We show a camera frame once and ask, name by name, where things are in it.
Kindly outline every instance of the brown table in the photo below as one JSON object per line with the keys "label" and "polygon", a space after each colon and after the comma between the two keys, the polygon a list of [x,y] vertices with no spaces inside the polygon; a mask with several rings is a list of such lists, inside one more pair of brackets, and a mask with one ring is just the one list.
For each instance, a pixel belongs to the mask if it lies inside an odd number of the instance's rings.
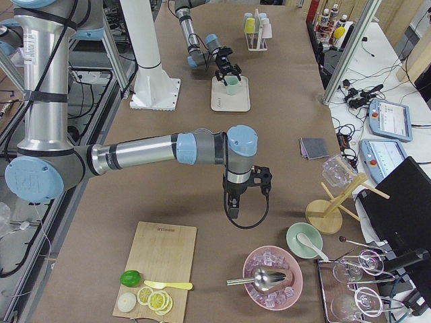
{"label": "brown table", "polygon": [[[250,82],[251,111],[215,113],[210,109],[211,77],[192,71],[178,22],[166,4],[156,21],[164,69],[182,79],[174,112],[131,110],[123,102],[107,143],[208,128],[227,131],[247,124],[259,135],[255,163],[273,174],[270,210],[257,228],[243,231],[231,225],[223,210],[221,166],[186,166],[167,161],[111,172],[90,180],[71,224],[33,322],[125,322],[112,317],[119,275],[129,254],[138,221],[197,227],[195,257],[185,322],[323,322],[323,310],[313,260],[298,259],[304,277],[302,295],[292,308],[270,312],[257,306],[243,287],[227,287],[226,279],[241,275],[246,256],[259,246],[288,250],[287,228],[305,221],[309,202],[325,199],[319,182],[324,159],[300,156],[300,137],[325,138],[330,154],[338,152],[329,110],[319,103],[323,87],[301,9],[262,6],[272,26],[267,52],[246,49],[241,22],[254,7],[213,4],[193,9],[201,37],[216,33],[234,49]],[[265,210],[258,188],[241,198],[238,222],[254,223]],[[359,223],[348,215],[340,234],[361,240]],[[323,250],[336,258],[351,246],[338,235],[324,236]]]}

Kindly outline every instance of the metal ice scoop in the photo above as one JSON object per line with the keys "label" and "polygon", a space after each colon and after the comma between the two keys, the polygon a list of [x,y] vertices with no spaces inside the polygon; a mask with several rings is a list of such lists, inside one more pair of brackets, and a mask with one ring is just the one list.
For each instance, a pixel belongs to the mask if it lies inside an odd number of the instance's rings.
{"label": "metal ice scoop", "polygon": [[250,278],[227,280],[228,286],[252,283],[259,293],[269,294],[293,283],[294,276],[289,269],[258,266],[251,272]]}

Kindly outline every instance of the white pillar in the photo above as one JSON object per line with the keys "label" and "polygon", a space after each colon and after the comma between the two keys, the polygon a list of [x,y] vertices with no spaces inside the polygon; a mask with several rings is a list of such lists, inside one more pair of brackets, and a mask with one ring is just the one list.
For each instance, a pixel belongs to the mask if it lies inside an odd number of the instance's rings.
{"label": "white pillar", "polygon": [[148,0],[120,0],[139,65],[131,108],[175,110],[180,79],[163,70]]}

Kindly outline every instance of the white label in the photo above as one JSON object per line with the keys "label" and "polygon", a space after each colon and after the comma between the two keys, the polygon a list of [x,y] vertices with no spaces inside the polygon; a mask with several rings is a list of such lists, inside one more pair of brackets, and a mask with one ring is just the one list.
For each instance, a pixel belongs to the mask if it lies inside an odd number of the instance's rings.
{"label": "white label", "polygon": [[36,35],[24,34],[24,64],[36,64]]}

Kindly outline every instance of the lemon slice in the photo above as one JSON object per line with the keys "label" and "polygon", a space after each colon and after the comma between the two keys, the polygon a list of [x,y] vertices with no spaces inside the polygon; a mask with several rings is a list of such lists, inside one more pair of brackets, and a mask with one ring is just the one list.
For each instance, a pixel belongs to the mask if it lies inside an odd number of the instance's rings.
{"label": "lemon slice", "polygon": [[161,291],[154,291],[148,297],[148,307],[153,311],[160,311],[166,307],[169,297]]}
{"label": "lemon slice", "polygon": [[168,301],[168,305],[166,305],[166,307],[162,310],[162,311],[156,311],[157,315],[166,315],[167,313],[169,313],[172,309],[174,305],[174,302],[172,300],[172,298],[169,296],[169,301]]}
{"label": "lemon slice", "polygon": [[148,287],[148,286],[142,287],[137,292],[137,302],[141,305],[148,305],[148,299],[150,298],[150,295],[153,292],[154,291],[151,287]]}
{"label": "lemon slice", "polygon": [[136,297],[134,294],[128,292],[121,294],[117,301],[119,310],[123,313],[130,312],[136,305]]}

